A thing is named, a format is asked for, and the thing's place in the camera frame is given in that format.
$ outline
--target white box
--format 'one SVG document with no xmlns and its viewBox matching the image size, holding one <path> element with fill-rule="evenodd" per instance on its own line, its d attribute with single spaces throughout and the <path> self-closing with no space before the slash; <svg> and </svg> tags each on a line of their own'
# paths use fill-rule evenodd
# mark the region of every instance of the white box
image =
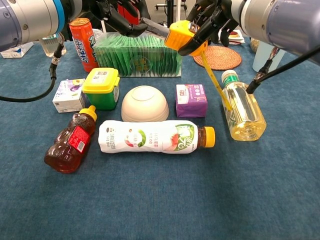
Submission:
<svg viewBox="0 0 320 240">
<path fill-rule="evenodd" d="M 52 100 L 59 113 L 79 112 L 86 106 L 82 92 L 85 79 L 62 80 Z"/>
<path fill-rule="evenodd" d="M 19 59 L 22 58 L 33 45 L 33 42 L 18 45 L 6 51 L 2 51 L 1 55 L 4 59 Z"/>
</svg>

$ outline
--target clear plastic box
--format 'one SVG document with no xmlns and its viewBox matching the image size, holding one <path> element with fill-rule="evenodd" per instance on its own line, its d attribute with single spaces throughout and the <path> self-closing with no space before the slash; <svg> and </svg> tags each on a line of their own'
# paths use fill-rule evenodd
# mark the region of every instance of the clear plastic box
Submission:
<svg viewBox="0 0 320 240">
<path fill-rule="evenodd" d="M 181 77 L 182 56 L 151 33 L 128 37 L 106 32 L 92 48 L 99 67 L 117 69 L 120 77 Z"/>
</svg>

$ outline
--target white bowl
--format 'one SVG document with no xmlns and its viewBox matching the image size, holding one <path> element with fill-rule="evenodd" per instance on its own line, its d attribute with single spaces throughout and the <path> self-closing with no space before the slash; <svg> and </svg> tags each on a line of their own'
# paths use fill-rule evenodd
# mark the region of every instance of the white bowl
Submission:
<svg viewBox="0 0 320 240">
<path fill-rule="evenodd" d="M 137 86 L 124 97 L 121 117 L 124 122 L 162 122 L 169 116 L 165 96 L 153 86 Z"/>
</svg>

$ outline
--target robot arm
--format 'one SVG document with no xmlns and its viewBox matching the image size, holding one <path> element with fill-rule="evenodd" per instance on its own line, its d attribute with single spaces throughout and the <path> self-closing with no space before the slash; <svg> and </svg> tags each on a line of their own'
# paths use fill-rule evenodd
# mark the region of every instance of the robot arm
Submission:
<svg viewBox="0 0 320 240">
<path fill-rule="evenodd" d="M 183 56 L 216 37 L 220 29 L 221 41 L 227 47 L 227 38 L 237 25 L 246 35 L 296 55 L 320 44 L 319 0 L 217 0 L 213 14 L 208 18 L 203 13 L 198 22 L 201 25 L 194 38 L 179 50 Z M 320 54 L 311 60 L 320 64 Z"/>
<path fill-rule="evenodd" d="M 133 12 L 128 0 L 120 2 Z M 141 1 L 135 6 L 148 17 L 148 9 Z M 135 37 L 147 29 L 145 24 L 130 24 L 109 0 L 0 0 L 0 52 L 59 33 L 65 24 L 86 12 L 92 12 L 122 35 Z"/>
</svg>

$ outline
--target green plastic container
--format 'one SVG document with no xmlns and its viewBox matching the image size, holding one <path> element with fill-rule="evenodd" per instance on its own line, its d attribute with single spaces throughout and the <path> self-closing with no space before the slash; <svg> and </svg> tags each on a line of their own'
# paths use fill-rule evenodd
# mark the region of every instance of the green plastic container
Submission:
<svg viewBox="0 0 320 240">
<path fill-rule="evenodd" d="M 117 69 L 94 68 L 85 79 L 82 91 L 97 110 L 113 110 L 119 99 L 119 81 Z"/>
</svg>

